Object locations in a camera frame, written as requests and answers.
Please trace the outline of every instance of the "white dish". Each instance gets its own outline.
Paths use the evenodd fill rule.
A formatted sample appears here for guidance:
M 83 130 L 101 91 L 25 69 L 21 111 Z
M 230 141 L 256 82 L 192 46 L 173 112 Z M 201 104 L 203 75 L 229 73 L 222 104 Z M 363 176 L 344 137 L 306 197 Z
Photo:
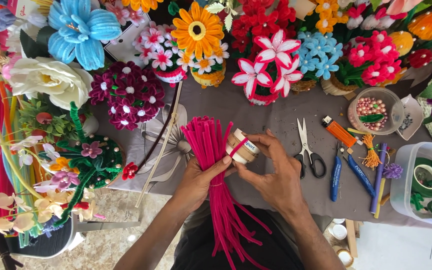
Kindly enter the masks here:
M 404 106 L 404 119 L 396 132 L 401 138 L 409 140 L 423 123 L 423 109 L 411 94 L 401 99 Z

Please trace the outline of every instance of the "hand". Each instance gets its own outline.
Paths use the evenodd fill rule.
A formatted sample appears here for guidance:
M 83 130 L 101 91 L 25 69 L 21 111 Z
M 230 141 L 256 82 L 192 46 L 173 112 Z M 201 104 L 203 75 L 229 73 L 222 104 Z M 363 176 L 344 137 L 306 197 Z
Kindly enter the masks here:
M 233 162 L 239 176 L 252 184 L 262 198 L 283 216 L 308 210 L 300 184 L 301 163 L 288 156 L 281 142 L 266 129 L 266 134 L 243 134 L 273 160 L 274 173 L 259 175 L 239 162 Z
M 188 161 L 184 170 L 183 179 L 174 192 L 173 199 L 189 213 L 198 209 L 206 199 L 209 190 L 209 182 L 231 165 L 231 157 L 225 156 L 216 162 L 211 168 L 203 171 L 196 157 Z M 235 172 L 236 168 L 226 170 L 225 177 Z

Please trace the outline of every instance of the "pliers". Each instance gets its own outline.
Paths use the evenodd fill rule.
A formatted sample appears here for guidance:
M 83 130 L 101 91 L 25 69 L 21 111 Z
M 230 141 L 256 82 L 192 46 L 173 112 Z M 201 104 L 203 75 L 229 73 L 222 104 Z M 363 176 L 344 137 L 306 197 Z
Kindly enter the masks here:
M 371 195 L 371 197 L 376 197 L 376 192 L 371 183 L 368 180 L 368 177 L 364 174 L 363 170 L 358 166 L 356 161 L 354 161 L 351 154 L 348 153 L 348 151 L 345 149 L 345 146 L 342 144 L 336 145 L 337 147 L 337 154 L 334 157 L 334 167 L 333 171 L 331 173 L 331 200 L 333 202 L 338 199 L 338 187 L 339 187 L 339 176 L 341 175 L 341 160 L 344 157 L 344 159 L 348 162 L 349 167 L 354 172 L 354 174 L 357 176 L 363 187 L 366 189 L 366 191 Z

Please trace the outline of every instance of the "plastic container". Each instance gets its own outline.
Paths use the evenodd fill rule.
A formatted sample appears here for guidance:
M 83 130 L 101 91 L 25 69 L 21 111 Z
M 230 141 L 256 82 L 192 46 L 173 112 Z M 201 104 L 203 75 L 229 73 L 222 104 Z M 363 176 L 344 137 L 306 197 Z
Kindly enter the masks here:
M 416 220 L 432 224 L 432 214 L 413 211 L 410 203 L 411 185 L 413 179 L 414 162 L 416 158 L 432 160 L 432 143 L 421 142 L 408 144 L 399 148 L 395 163 L 401 165 L 403 174 L 400 179 L 391 181 L 390 201 L 394 210 Z
M 386 112 L 388 113 L 388 120 L 383 128 L 374 131 L 363 125 L 356 110 L 356 105 L 360 98 L 375 98 L 383 101 L 386 105 Z M 403 123 L 404 107 L 399 97 L 390 90 L 382 87 L 371 87 L 362 91 L 351 102 L 347 108 L 347 118 L 351 125 L 359 131 L 369 132 L 375 135 L 387 135 L 395 132 Z

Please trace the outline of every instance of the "orange lighter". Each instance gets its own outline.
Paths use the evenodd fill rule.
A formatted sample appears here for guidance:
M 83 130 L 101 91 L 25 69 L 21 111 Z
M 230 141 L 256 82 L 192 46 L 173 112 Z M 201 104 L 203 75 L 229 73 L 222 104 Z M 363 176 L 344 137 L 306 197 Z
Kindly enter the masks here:
M 322 125 L 331 132 L 334 137 L 342 141 L 347 147 L 351 147 L 357 141 L 355 137 L 351 136 L 342 126 L 336 123 L 331 117 L 326 116 L 322 119 Z

